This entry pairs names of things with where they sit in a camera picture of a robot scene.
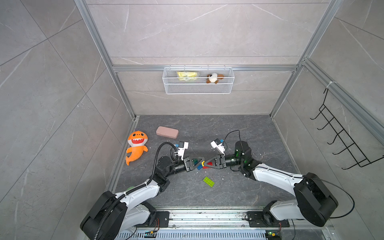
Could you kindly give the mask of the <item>lime green lego plate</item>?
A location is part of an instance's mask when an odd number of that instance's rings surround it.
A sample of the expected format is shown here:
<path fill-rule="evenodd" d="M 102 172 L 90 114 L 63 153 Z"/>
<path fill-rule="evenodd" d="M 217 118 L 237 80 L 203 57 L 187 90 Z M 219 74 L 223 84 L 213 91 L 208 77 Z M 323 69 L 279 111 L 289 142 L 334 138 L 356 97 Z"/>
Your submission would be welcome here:
<path fill-rule="evenodd" d="M 215 184 L 215 182 L 214 181 L 212 181 L 210 178 L 208 178 L 208 177 L 205 177 L 204 179 L 203 179 L 203 182 L 204 183 L 206 183 L 208 186 L 210 186 L 211 188 L 214 186 L 214 184 Z"/>

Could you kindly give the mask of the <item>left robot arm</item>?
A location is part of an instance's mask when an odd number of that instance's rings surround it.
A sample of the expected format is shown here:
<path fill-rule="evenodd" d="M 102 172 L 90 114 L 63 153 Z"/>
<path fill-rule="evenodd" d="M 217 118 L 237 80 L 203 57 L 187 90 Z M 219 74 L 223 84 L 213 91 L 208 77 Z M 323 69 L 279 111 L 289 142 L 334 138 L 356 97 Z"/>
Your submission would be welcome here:
<path fill-rule="evenodd" d="M 185 158 L 175 164 L 170 157 L 161 157 L 156 161 L 152 179 L 125 192 L 104 192 L 82 220 L 80 229 L 91 240 L 113 240 L 131 227 L 152 226 L 157 210 L 147 200 L 166 190 L 170 184 L 167 176 L 192 171 L 204 161 Z"/>

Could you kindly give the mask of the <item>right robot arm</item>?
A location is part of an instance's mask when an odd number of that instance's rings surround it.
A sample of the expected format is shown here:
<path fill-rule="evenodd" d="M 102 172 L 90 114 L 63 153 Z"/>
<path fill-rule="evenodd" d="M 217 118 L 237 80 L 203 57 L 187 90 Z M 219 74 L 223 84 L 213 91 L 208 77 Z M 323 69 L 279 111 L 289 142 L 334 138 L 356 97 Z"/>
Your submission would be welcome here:
<path fill-rule="evenodd" d="M 216 139 L 211 147 L 219 155 L 205 161 L 208 168 L 223 169 L 237 166 L 246 178 L 264 182 L 282 189 L 295 197 L 289 201 L 271 201 L 262 212 L 262 221 L 267 226 L 276 226 L 280 222 L 297 219 L 322 227 L 331 217 L 339 203 L 324 182 L 313 173 L 293 174 L 272 168 L 252 157 L 252 150 L 245 141 L 235 144 L 232 155 L 225 154 L 223 141 Z"/>

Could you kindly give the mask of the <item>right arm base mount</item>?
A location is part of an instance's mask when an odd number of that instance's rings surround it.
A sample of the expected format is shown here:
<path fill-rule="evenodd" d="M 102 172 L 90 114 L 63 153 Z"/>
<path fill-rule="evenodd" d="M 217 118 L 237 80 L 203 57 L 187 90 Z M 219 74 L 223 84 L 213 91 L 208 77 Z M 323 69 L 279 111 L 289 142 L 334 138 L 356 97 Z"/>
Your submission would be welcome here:
<path fill-rule="evenodd" d="M 264 209 L 258 211 L 248 211 L 245 220 L 251 228 L 288 228 L 290 226 L 288 220 L 277 220 L 271 213 L 271 207 L 277 201 L 271 201 Z"/>

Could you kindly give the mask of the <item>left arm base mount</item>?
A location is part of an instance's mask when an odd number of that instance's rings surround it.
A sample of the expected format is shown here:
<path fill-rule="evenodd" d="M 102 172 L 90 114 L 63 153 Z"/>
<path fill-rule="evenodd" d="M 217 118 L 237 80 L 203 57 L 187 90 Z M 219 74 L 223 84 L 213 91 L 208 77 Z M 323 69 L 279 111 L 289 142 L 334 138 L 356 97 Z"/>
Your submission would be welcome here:
<path fill-rule="evenodd" d="M 167 228 L 170 221 L 169 211 L 158 211 L 148 202 L 143 202 L 135 210 L 139 211 L 139 215 L 134 217 L 135 227 L 155 227 Z"/>

